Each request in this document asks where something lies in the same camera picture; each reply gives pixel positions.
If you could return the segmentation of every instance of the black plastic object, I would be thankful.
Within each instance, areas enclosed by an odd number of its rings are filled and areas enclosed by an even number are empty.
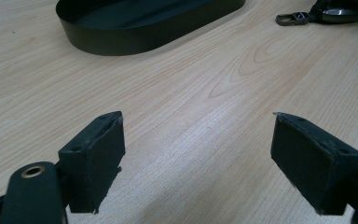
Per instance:
[[[129,55],[165,45],[239,8],[245,0],[60,0],[62,26],[77,48]]]
[[[66,223],[53,163],[29,164],[11,176],[0,224],[11,223]]]
[[[336,3],[320,8],[315,15],[319,23],[351,23],[358,21],[358,4]]]
[[[318,0],[309,13],[278,15],[276,22],[281,26],[305,25],[309,22],[329,24],[358,22],[358,1]]]
[[[277,113],[271,157],[320,215],[342,215],[350,204],[358,223],[358,150],[306,119]]]
[[[71,212],[98,213],[124,154],[121,112],[98,117],[59,151],[60,169],[71,178]]]
[[[121,112],[102,115],[59,151],[53,165],[26,165],[0,197],[0,223],[67,223],[65,207],[97,213],[125,154]]]

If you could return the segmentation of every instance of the clamp jaw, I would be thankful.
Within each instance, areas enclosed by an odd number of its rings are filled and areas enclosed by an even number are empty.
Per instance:
[[[17,170],[0,197],[0,223],[67,223],[73,213],[98,213],[125,154],[121,112],[102,115],[59,151]]]

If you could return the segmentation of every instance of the wooden table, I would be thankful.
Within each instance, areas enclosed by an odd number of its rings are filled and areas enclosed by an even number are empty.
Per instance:
[[[0,1],[0,195],[10,175],[121,110],[127,154],[100,214],[70,223],[349,223],[320,217],[270,158],[272,112],[358,149],[358,23],[281,27],[313,0],[245,7],[146,53],[73,47],[57,1]]]

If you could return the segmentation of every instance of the metal buckle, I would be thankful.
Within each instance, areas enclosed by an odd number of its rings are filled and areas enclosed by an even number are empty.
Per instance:
[[[275,21],[281,26],[305,25],[310,22],[310,15],[307,12],[283,14],[278,15]]]

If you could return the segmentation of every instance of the wood grain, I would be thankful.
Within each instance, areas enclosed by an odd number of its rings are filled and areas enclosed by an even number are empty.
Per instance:
[[[0,195],[10,175],[121,110],[127,154],[100,214],[71,223],[350,223],[320,217],[269,149],[272,112],[358,148],[358,23],[281,27],[313,1],[249,0],[160,49],[74,48],[57,1],[0,1]]]

